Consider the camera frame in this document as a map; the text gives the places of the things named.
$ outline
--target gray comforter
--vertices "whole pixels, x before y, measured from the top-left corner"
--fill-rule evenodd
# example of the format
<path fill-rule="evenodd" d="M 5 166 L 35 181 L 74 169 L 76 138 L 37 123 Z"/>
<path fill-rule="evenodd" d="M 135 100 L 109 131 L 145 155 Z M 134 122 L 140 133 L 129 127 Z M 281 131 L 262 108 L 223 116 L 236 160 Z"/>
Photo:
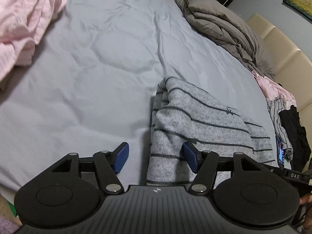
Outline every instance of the gray comforter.
<path fill-rule="evenodd" d="M 216 0 L 175 0 L 186 20 L 250 71 L 274 80 L 270 54 L 246 22 Z"/>

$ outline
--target picture frame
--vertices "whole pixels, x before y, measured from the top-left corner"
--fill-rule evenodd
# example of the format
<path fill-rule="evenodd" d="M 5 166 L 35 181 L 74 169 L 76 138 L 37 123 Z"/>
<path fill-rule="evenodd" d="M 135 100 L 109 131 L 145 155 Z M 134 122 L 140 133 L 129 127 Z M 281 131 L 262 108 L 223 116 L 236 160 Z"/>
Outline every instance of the picture frame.
<path fill-rule="evenodd" d="M 283 0 L 283 3 L 312 22 L 312 0 Z"/>

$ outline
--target pink blanket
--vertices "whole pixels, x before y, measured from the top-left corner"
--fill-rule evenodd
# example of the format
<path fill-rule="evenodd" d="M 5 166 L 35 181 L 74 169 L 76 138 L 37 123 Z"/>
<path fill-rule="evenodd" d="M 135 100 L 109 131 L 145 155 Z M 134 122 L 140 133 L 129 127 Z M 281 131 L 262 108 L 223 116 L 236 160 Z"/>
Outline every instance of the pink blanket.
<path fill-rule="evenodd" d="M 0 82 L 14 65 L 30 65 L 51 20 L 67 0 L 0 0 Z"/>
<path fill-rule="evenodd" d="M 273 82 L 268 77 L 260 76 L 256 71 L 252 71 L 253 76 L 258 82 L 266 100 L 275 100 L 276 98 L 282 99 L 285 109 L 289 110 L 292 105 L 297 106 L 294 96 L 286 91 L 282 86 Z"/>

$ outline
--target logo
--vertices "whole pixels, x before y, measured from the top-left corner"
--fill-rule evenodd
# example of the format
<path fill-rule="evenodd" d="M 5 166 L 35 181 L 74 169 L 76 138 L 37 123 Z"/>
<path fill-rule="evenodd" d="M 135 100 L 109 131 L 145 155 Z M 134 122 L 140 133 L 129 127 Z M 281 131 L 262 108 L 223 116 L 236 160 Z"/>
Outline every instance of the logo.
<path fill-rule="evenodd" d="M 292 174 L 291 174 L 291 177 L 292 177 L 292 178 L 299 178 L 299 174 L 296 175 L 296 174 L 293 174 L 293 173 L 292 173 Z"/>
<path fill-rule="evenodd" d="M 153 192 L 159 193 L 159 192 L 161 192 L 161 189 L 160 189 L 160 188 L 154 188 L 154 189 L 153 189 Z"/>

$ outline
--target round black pad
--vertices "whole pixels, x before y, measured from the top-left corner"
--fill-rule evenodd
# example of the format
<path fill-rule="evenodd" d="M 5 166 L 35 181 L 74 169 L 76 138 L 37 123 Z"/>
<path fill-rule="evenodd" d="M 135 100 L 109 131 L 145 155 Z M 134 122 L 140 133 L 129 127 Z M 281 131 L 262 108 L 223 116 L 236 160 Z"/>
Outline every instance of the round black pad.
<path fill-rule="evenodd" d="M 241 196 L 254 204 L 267 204 L 277 198 L 277 192 L 265 184 L 251 184 L 242 188 Z"/>
<path fill-rule="evenodd" d="M 70 173 L 43 173 L 14 199 L 23 224 L 42 228 L 70 226 L 90 216 L 100 203 L 95 186 Z"/>
<path fill-rule="evenodd" d="M 60 206 L 73 197 L 73 192 L 64 186 L 48 186 L 37 193 L 37 200 L 46 206 Z"/>
<path fill-rule="evenodd" d="M 263 171 L 244 172 L 223 181 L 213 198 L 225 216 L 252 227 L 289 222 L 299 206 L 299 194 L 290 184 Z"/>

